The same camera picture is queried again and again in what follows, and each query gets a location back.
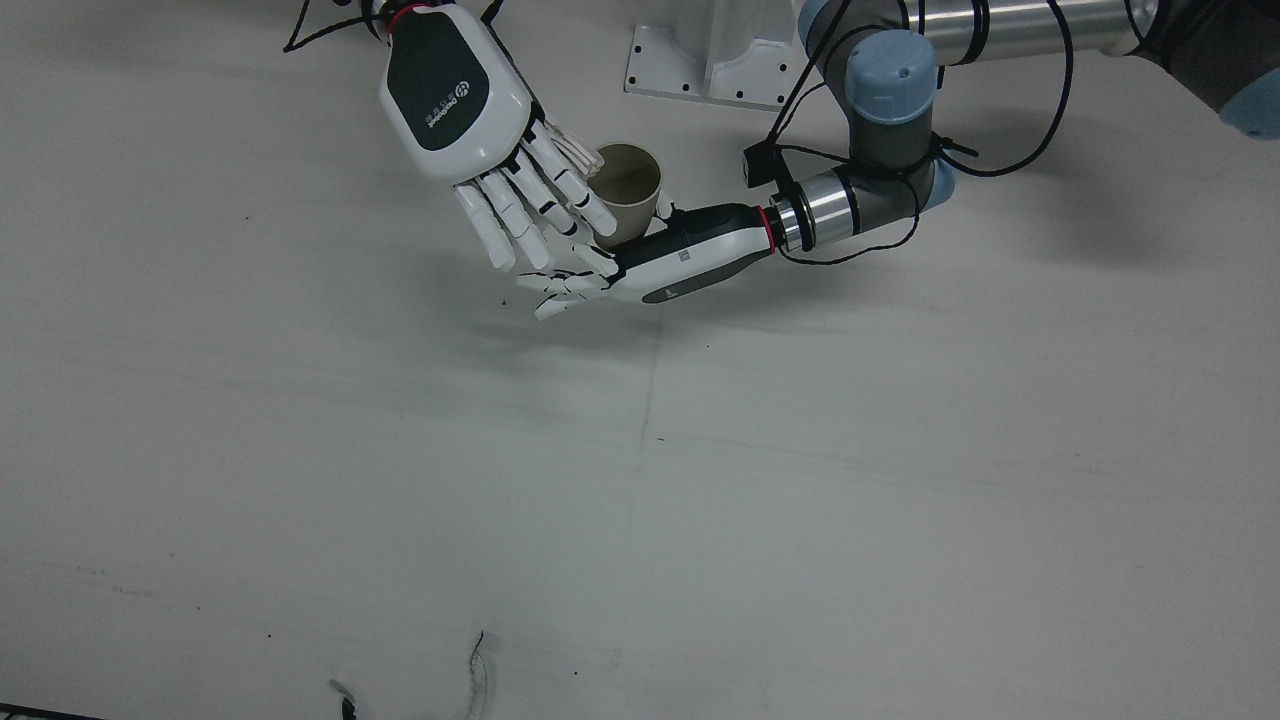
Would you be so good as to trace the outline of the left white-black robot hand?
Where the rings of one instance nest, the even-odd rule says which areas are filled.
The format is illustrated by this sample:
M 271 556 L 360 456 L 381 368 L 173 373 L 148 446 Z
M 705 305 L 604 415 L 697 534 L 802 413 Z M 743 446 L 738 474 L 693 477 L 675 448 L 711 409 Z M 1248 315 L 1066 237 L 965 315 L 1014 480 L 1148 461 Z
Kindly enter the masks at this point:
M 727 281 L 777 251 L 780 214 L 772 206 L 726 202 L 675 211 L 666 227 L 613 249 L 616 270 L 522 273 L 518 286 L 544 295 L 547 319 L 593 299 L 663 304 Z

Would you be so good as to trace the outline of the right white-grey robot hand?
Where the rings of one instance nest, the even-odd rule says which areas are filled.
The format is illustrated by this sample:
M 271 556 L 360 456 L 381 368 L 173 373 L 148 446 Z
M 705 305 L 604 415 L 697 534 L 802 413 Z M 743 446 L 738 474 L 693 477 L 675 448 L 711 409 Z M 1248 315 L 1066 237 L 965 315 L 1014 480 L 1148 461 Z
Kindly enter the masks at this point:
M 381 105 L 413 164 L 452 187 L 490 264 L 507 272 L 524 252 L 547 268 L 550 228 L 593 270 L 612 274 L 595 237 L 618 223 L 588 184 L 603 158 L 547 115 L 489 17 L 443 1 L 381 9 L 390 49 Z

